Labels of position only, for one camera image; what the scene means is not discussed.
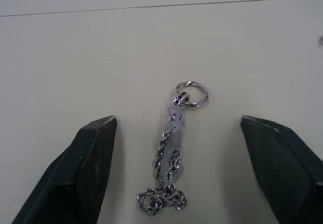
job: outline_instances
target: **engraved silver ring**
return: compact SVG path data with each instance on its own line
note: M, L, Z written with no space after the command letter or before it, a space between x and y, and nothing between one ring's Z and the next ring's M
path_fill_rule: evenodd
M208 101L208 92L207 92L207 90L206 90L206 88L204 86L202 86L199 83L196 83L194 81L185 81L185 82L179 83L176 86L176 92L177 92L177 94L179 94L180 93L180 90L183 89L183 88L185 88L185 87L194 87L194 88L197 88L200 91L202 91L202 93L204 94L204 99L201 100L200 102L195 102L195 103L186 102L186 103L184 103L185 106L187 106L187 107L200 107L200 106L204 105Z

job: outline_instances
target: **black object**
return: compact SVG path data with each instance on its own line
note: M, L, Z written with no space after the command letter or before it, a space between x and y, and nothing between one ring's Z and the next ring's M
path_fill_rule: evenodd
M13 224L94 224L109 179L117 121L91 122L50 166Z
M259 185L280 224L323 223L322 161L290 128L243 116Z

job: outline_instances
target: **silver necklace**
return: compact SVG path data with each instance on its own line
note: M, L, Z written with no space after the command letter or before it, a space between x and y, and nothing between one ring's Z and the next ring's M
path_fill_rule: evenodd
M204 99L200 102L190 103L190 95L187 92L179 93L184 87L194 87L204 94ZM173 206L183 209L187 205L187 200L182 191L178 190L174 184L176 178L182 173L181 166L181 140L184 127L183 110L185 107L200 107L208 100L207 90L200 84L193 81L179 83L176 87L177 96L173 104L168 108L168 118L160 140L160 148L156 154L154 168L156 169L155 179L159 186L155 189L147 189L137 196L139 209L143 212L154 215L165 206ZM150 198L150 206L146 206L143 201Z

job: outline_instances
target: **dark green object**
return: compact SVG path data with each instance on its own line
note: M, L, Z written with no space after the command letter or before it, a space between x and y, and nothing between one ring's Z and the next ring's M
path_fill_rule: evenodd
M13 224L95 224L109 179L117 121L83 127L47 168Z
M280 224L323 223L322 161L290 128L243 116L259 185Z

